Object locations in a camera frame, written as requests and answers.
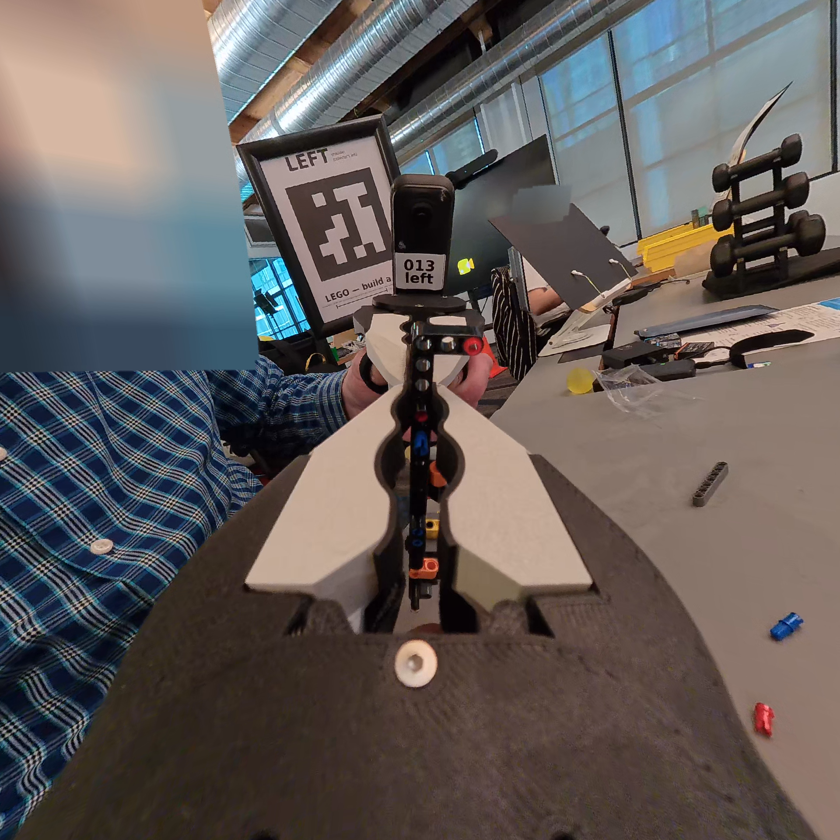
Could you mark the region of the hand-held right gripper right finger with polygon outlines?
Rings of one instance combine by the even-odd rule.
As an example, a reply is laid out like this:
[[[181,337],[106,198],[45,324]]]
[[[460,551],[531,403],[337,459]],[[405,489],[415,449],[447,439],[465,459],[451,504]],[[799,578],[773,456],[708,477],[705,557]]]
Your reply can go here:
[[[592,577],[528,450],[449,389],[437,395],[443,630],[473,633],[500,602],[588,592]]]

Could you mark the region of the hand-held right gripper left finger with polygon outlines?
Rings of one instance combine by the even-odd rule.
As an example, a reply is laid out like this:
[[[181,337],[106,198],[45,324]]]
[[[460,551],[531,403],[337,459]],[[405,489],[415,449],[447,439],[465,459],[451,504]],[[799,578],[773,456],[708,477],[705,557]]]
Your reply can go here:
[[[390,632],[405,585],[396,478],[405,463],[393,387],[312,450],[248,573],[256,592],[339,603],[354,631]]]

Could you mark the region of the black lego technic assembly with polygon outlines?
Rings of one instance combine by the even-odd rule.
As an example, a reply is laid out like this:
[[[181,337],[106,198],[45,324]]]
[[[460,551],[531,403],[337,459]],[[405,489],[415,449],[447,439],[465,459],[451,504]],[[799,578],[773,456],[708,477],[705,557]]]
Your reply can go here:
[[[465,322],[430,322],[414,317],[404,329],[408,338],[406,394],[408,432],[408,525],[405,538],[407,554],[407,593],[411,610],[419,610],[422,600],[432,596],[438,582],[439,561],[436,552],[427,551],[427,501],[439,501],[447,480],[435,465],[433,443],[440,440],[441,413],[434,407],[434,357],[474,357],[483,350],[484,321],[474,312]]]

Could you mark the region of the person's left forearm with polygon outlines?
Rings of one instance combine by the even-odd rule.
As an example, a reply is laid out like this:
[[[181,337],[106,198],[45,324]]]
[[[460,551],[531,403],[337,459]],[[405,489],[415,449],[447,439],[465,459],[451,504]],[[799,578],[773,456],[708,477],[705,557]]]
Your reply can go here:
[[[306,454],[347,422],[345,373],[289,374],[259,357],[253,371],[207,371],[222,440],[238,454]]]

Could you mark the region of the dark grey lego beam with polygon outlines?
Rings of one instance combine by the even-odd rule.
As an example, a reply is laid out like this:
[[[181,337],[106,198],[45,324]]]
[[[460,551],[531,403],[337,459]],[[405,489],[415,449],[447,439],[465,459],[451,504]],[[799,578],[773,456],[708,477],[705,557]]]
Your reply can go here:
[[[692,506],[695,508],[705,507],[719,489],[722,481],[728,476],[728,472],[729,465],[727,462],[717,462],[692,495]]]

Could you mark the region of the person's left hand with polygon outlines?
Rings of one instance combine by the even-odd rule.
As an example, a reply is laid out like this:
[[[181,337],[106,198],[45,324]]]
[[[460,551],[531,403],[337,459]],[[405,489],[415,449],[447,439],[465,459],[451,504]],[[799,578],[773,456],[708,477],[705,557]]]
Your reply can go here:
[[[486,391],[493,364],[491,357],[484,353],[469,358],[465,369],[448,384],[448,389],[476,408]],[[342,383],[341,395],[347,419],[358,416],[386,387],[386,379],[370,361],[367,353],[360,353]]]

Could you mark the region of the white book stand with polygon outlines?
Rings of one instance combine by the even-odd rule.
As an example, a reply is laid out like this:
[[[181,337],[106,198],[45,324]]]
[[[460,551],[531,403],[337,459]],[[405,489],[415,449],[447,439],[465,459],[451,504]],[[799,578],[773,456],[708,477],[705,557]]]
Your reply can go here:
[[[590,321],[598,313],[608,312],[614,299],[619,297],[631,287],[631,282],[636,271],[633,267],[626,268],[619,259],[610,258],[611,266],[621,270],[626,279],[618,281],[612,288],[602,291],[583,307],[572,311],[570,317],[565,321],[563,327],[549,337],[548,342],[539,352],[539,357],[581,350],[583,348],[603,345],[607,341],[610,332],[610,324],[591,325]]]

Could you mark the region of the small black box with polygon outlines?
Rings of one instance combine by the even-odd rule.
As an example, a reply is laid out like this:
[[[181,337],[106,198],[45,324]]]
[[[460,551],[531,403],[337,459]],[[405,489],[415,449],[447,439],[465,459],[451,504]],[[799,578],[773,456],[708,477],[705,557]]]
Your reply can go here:
[[[667,351],[651,343],[638,341],[602,353],[603,371],[620,370],[629,365],[655,364],[667,355]]]

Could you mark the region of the clear plastic bag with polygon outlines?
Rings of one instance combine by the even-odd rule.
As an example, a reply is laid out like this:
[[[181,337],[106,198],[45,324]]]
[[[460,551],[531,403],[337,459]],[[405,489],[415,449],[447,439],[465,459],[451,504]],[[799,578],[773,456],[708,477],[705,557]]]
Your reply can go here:
[[[595,382],[615,407],[639,418],[664,415],[686,399],[636,364],[620,370],[596,371]]]

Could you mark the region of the brown paper bag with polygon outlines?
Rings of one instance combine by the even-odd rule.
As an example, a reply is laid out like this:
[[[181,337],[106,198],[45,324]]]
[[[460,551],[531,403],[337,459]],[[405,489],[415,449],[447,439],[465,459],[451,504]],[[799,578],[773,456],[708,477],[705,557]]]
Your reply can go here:
[[[693,248],[680,252],[675,257],[675,277],[688,277],[698,273],[706,274],[710,270],[711,250],[717,240],[710,240]]]

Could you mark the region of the dark blue flat pouch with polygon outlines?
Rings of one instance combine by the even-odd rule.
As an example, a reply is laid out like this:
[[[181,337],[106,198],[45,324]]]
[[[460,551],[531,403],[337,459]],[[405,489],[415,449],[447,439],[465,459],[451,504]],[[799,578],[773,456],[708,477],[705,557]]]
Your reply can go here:
[[[730,308],[727,310],[704,312],[690,318],[667,322],[654,327],[638,329],[635,331],[635,334],[643,340],[653,339],[672,333],[682,335],[684,333],[712,329],[724,324],[759,319],[776,312],[779,312],[779,309],[764,305],[752,305]]]

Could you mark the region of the rack of black dumbbells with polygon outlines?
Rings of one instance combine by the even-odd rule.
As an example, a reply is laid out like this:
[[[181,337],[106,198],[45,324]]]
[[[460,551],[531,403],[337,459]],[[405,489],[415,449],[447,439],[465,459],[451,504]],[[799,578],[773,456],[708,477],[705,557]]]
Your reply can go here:
[[[823,218],[803,209],[808,175],[782,176],[801,157],[802,138],[795,133],[770,152],[714,169],[712,185],[724,197],[712,208],[711,222],[722,236],[711,249],[702,284],[714,298],[741,298],[838,275],[838,248],[823,251]]]

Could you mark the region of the printed paper sheet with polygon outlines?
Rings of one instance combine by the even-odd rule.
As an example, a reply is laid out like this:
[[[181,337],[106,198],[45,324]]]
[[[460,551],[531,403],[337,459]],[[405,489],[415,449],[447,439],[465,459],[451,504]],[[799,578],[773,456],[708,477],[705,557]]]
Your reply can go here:
[[[812,337],[807,339],[806,343],[837,339],[839,337],[839,297],[778,310],[745,322],[722,325],[694,337],[693,340],[712,341],[719,348],[729,348],[736,342],[753,336],[792,329],[812,333]]]

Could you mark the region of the curved white panel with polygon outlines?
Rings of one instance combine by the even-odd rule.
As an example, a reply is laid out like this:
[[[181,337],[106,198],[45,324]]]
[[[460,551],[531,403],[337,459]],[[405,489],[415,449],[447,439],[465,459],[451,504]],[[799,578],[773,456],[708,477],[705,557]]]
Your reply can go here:
[[[731,148],[731,152],[726,164],[719,164],[715,167],[712,172],[712,187],[716,191],[716,200],[723,198],[727,194],[728,186],[723,185],[722,181],[722,170],[724,168],[732,168],[735,165],[739,165],[745,156],[745,150],[747,143],[753,136],[755,130],[761,125],[761,122],[767,117],[770,111],[773,109],[775,104],[781,97],[786,93],[791,85],[794,83],[791,81],[786,86],[784,86],[778,93],[776,93],[770,100],[762,105],[761,109],[755,114],[750,122],[744,127],[743,131],[741,131],[740,135],[736,139],[735,143]]]

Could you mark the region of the silver ventilation duct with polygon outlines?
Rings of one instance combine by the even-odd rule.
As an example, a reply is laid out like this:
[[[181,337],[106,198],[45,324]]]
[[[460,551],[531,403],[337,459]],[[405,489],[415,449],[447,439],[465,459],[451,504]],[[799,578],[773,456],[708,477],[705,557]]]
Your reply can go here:
[[[236,144],[278,104],[330,74],[316,117],[384,110],[395,87],[467,31],[492,37],[497,2],[204,2]]]

